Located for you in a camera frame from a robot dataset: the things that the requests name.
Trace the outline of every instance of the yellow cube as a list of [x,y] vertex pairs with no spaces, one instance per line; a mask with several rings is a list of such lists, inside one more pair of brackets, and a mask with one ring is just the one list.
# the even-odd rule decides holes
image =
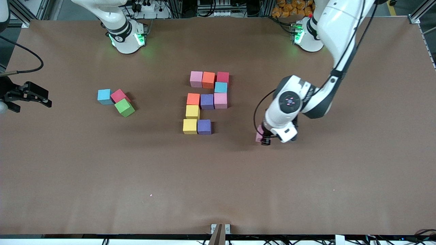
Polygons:
[[183,133],[197,134],[197,119],[183,119]]
[[200,119],[200,107],[197,105],[186,106],[186,118],[187,119]]

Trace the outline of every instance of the metal frame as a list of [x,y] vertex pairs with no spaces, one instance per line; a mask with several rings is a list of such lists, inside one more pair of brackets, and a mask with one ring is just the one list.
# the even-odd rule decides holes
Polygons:
[[411,14],[408,15],[410,24],[419,24],[419,19],[436,4],[436,0],[425,0]]
[[29,27],[31,20],[36,20],[36,16],[22,4],[19,0],[10,0],[10,11],[19,19],[24,27]]

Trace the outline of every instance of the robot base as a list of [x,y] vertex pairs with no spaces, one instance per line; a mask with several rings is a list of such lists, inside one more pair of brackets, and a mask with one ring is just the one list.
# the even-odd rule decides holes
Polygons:
[[126,37],[124,42],[117,42],[111,38],[112,45],[123,54],[132,54],[136,52],[140,47],[145,46],[147,38],[146,33],[148,26],[144,28],[144,24],[135,20],[129,20],[129,22],[132,24],[132,32]]
[[321,40],[315,40],[315,38],[309,32],[307,32],[307,22],[309,19],[309,17],[304,17],[302,20],[296,22],[297,24],[301,24],[303,26],[303,31],[305,33],[300,36],[299,40],[294,38],[294,42],[307,52],[316,52],[322,49],[324,44],[321,42]]

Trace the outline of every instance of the foam block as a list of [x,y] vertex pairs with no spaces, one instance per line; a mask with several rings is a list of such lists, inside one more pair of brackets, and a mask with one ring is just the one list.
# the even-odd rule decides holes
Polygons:
[[217,82],[227,82],[230,74],[228,72],[218,71],[217,73]]
[[183,133],[197,134],[197,119],[183,119]]
[[215,83],[215,93],[227,93],[227,83],[226,82],[216,82]]
[[200,107],[197,105],[187,105],[186,119],[200,119]]
[[197,122],[197,132],[200,135],[212,134],[212,123],[209,119],[199,120]]
[[200,105],[202,110],[213,110],[214,95],[213,94],[201,95]]
[[[259,125],[257,127],[257,131],[259,131],[261,134],[263,134],[262,125]],[[262,135],[260,135],[258,132],[256,132],[256,142],[260,142],[261,139],[262,139]]]
[[124,117],[128,117],[130,114],[135,112],[135,109],[130,104],[130,102],[127,101],[127,99],[122,99],[118,101],[117,103],[115,103],[115,107],[118,112]]
[[201,81],[203,88],[214,89],[215,83],[215,73],[214,72],[203,72],[203,79]]
[[126,96],[126,94],[121,90],[118,89],[117,91],[113,92],[110,97],[113,99],[115,103],[120,102],[122,99],[126,99],[128,102],[131,102],[130,99]]
[[200,94],[188,93],[187,105],[200,105]]
[[215,109],[227,109],[227,94],[214,93],[214,106]]
[[110,98],[112,91],[110,89],[100,89],[97,93],[97,101],[102,105],[113,105],[114,102]]
[[189,79],[189,82],[191,83],[191,87],[193,88],[201,88],[201,81],[203,79],[203,72],[202,71],[191,71],[191,78]]

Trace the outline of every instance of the power strip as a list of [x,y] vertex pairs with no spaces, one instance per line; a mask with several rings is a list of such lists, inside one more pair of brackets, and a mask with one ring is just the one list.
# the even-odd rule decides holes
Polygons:
[[154,12],[155,9],[156,9],[156,4],[152,3],[150,6],[147,6],[147,5],[142,6],[141,11],[144,11],[144,12]]

